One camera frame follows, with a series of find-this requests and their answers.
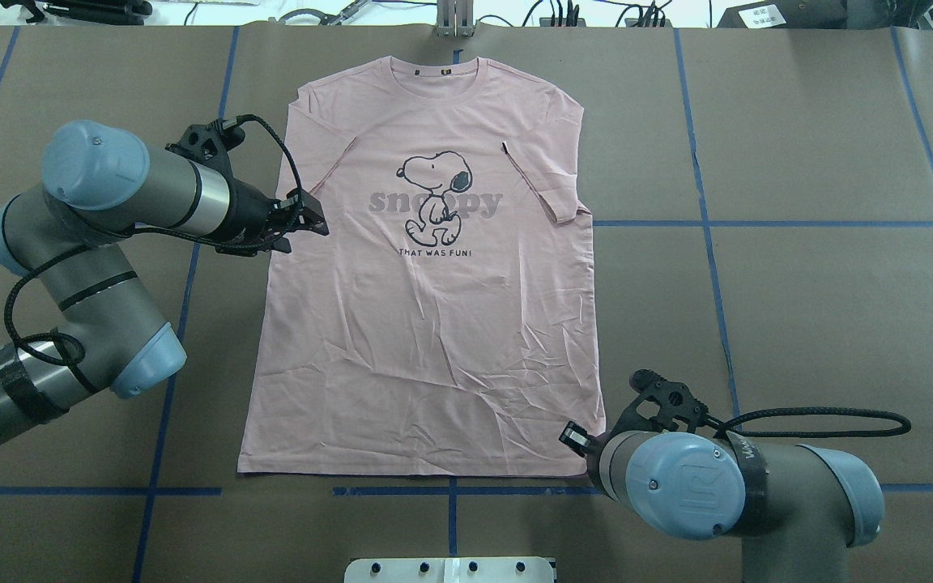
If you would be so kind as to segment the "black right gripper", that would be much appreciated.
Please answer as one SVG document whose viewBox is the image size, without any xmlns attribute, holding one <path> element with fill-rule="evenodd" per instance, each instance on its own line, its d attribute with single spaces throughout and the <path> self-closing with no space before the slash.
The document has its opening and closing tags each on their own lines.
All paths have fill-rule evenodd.
<svg viewBox="0 0 933 583">
<path fill-rule="evenodd" d="M 586 475 L 590 479 L 610 477 L 612 454 L 615 450 L 615 447 L 610 445 L 611 440 L 611 434 L 590 436 L 574 421 L 568 421 L 559 436 L 560 443 L 570 447 L 572 451 L 585 451 Z"/>
</svg>

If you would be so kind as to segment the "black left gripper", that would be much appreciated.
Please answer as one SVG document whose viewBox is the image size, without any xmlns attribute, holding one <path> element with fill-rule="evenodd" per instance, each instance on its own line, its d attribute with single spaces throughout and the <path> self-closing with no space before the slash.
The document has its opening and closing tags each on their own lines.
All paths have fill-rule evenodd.
<svg viewBox="0 0 933 583">
<path fill-rule="evenodd" d="M 290 232 L 307 230 L 316 235 L 330 235 L 322 204 L 312 194 L 292 189 L 278 202 L 240 180 L 234 182 L 228 229 L 230 243 L 261 244 L 264 241 L 264 251 L 282 254 L 292 253 Z"/>
</svg>

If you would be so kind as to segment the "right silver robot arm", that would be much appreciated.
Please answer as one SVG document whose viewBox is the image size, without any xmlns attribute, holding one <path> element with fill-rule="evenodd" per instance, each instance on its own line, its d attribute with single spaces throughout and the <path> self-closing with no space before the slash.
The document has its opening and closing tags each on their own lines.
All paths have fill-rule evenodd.
<svg viewBox="0 0 933 583">
<path fill-rule="evenodd" d="M 847 582 L 850 551 L 873 543 L 884 521 L 876 475 L 840 450 L 759 445 L 736 432 L 592 436 L 574 422 L 560 442 L 584 458 L 601 494 L 660 534 L 739 539 L 744 582 Z"/>
</svg>

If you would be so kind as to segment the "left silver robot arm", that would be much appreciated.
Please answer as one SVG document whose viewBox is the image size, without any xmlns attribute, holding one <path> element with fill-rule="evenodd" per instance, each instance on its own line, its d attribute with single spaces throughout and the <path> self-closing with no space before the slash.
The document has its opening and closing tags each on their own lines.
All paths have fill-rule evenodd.
<svg viewBox="0 0 933 583">
<path fill-rule="evenodd" d="M 95 121 L 60 126 L 41 179 L 0 207 L 0 265 L 18 277 L 3 309 L 0 445 L 103 390 L 132 398 L 184 368 L 174 325 L 120 244 L 177 237 L 232 256 L 290 252 L 327 235 L 322 204 L 296 182 L 281 198 L 238 180 L 229 154 L 254 114 L 189 126 L 166 148 Z"/>
</svg>

